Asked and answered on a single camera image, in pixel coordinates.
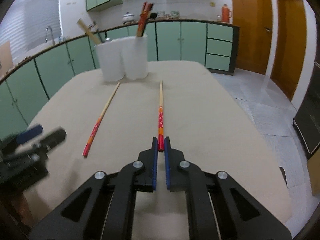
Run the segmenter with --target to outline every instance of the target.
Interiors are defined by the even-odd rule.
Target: countertop
[[[224,26],[230,26],[230,27],[237,27],[239,28],[238,26],[236,25],[232,25],[232,24],[228,24],[228,23],[223,23],[223,22],[215,22],[215,21],[208,21],[208,20],[196,20],[196,19],[161,19],[161,20],[158,20],[158,19],[155,19],[155,20],[148,20],[148,23],[150,22],[174,22],[174,21],[180,21],[180,22],[206,22],[206,23],[212,23],[212,24],[218,24],[218,25],[224,25]],[[103,32],[107,32],[107,31],[111,31],[111,30],[114,30],[114,29],[118,29],[118,28],[122,28],[122,27],[126,27],[126,26],[131,26],[131,25],[136,25],[137,23],[132,23],[132,24],[126,24],[126,25],[120,25],[120,26],[116,26],[116,27],[113,27],[113,28],[109,28],[109,29],[105,29],[105,30],[100,30],[99,32],[100,33],[103,33]],[[24,60],[22,60],[19,64],[17,64],[15,67],[13,67],[12,69],[10,69],[9,71],[7,71],[7,73],[0,77],[0,84],[2,82],[4,82],[11,74],[13,74],[15,71],[17,71],[20,67],[22,67],[23,65],[25,65],[26,63],[28,63],[29,61],[33,60],[34,58],[38,57],[39,55],[49,51],[50,49],[54,49],[55,47],[57,46],[60,46],[60,45],[63,45],[63,44],[66,44],[70,41],[73,41],[73,40],[76,40],[76,39],[79,39],[79,38],[82,38],[82,37],[85,37],[86,35],[81,35],[81,36],[77,36],[77,37],[73,37],[69,40],[66,40],[66,41],[63,41],[63,42],[60,42],[60,43],[57,43],[56,45],[54,46],[50,46],[50,47],[47,47],[46,49],[36,53],[35,55],[33,56],[30,56],[30,57],[26,57]]]
[[[56,127],[65,143],[49,154],[50,175],[26,192],[30,210],[43,218],[96,171],[120,171],[151,148],[158,131],[159,81],[164,86],[164,135],[172,148],[203,171],[226,171],[282,223],[291,216],[288,189],[278,163],[245,112],[199,63],[148,62],[143,80],[122,83],[93,141],[82,152],[116,83],[101,70],[73,77],[42,108],[30,126],[44,134]],[[189,239],[183,192],[166,190],[164,157],[158,156],[157,189],[138,193],[132,239]]]

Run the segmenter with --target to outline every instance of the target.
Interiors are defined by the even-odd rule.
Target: cardboard box
[[[313,196],[320,193],[320,148],[307,162]]]
[[[0,46],[0,77],[6,74],[6,72],[13,68],[12,55],[10,50],[10,42]]]

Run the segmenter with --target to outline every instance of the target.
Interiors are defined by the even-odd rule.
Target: white plastic container
[[[100,68],[105,81],[118,81],[124,77],[124,66],[121,57],[122,39],[95,45]]]
[[[122,58],[125,75],[128,79],[143,79],[148,75],[147,40],[148,37],[125,37],[123,41]]]

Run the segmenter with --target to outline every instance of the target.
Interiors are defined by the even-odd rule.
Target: orange thermos
[[[224,4],[222,6],[222,22],[230,23],[230,18],[232,17],[232,12],[230,11],[228,5]]]

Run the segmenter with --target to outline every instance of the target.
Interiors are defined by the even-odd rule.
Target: tiled floor
[[[286,226],[295,237],[320,201],[311,194],[307,159],[292,126],[296,109],[267,76],[242,69],[234,76],[212,75],[247,113],[284,168],[293,213]]]

